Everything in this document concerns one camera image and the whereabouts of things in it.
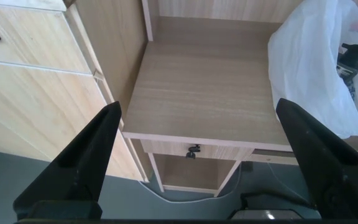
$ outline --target desk surface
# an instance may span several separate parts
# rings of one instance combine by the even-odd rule
[[[272,31],[239,32],[247,37],[241,47],[174,43],[163,35],[150,42],[125,137],[291,151],[272,103],[267,60]],[[358,138],[347,142],[358,149]]]

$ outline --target cabinet drawer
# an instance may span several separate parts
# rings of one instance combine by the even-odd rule
[[[142,140],[142,145],[145,152],[154,154],[165,154],[173,156],[186,156],[189,147],[195,144],[182,143],[182,142],[163,142]],[[229,147],[229,146],[207,146],[200,145],[200,152],[196,152],[196,158],[209,158],[209,159],[229,159],[244,161],[252,154],[254,149],[244,147]]]
[[[62,12],[0,6],[0,62],[91,73]]]
[[[93,77],[0,64],[0,151],[52,160],[105,105]],[[106,174],[142,180],[121,132],[111,137]]]

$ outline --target floor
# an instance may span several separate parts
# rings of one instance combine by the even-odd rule
[[[16,220],[12,209],[14,199],[47,165],[44,161],[0,153],[0,223]],[[179,191],[162,194],[155,179],[146,186],[171,202],[160,199],[137,181],[106,177],[99,200],[103,209],[102,217],[222,220],[241,206],[241,193],[261,190],[274,190],[289,197],[310,200],[299,167],[257,162],[242,163],[241,171],[236,171],[219,198],[188,203],[212,195]],[[248,201],[249,207],[253,209],[292,209],[304,218],[319,218],[318,212],[314,210],[267,195],[250,197]]]

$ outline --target light wood furniture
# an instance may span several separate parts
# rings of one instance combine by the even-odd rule
[[[121,133],[146,42],[138,0],[0,0],[0,152],[51,161],[118,100],[107,175],[149,181],[147,153]]]
[[[161,190],[217,196],[240,161],[296,165],[273,108],[267,43],[301,1],[142,2],[150,42],[123,133],[141,139]],[[358,150],[358,137],[346,141]],[[195,144],[201,152],[185,159]]]

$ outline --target white plastic bag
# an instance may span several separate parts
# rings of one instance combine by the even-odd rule
[[[358,7],[351,0],[303,1],[268,43],[273,105],[299,104],[341,138],[358,136],[358,75],[354,100],[336,71],[342,43],[358,44]]]

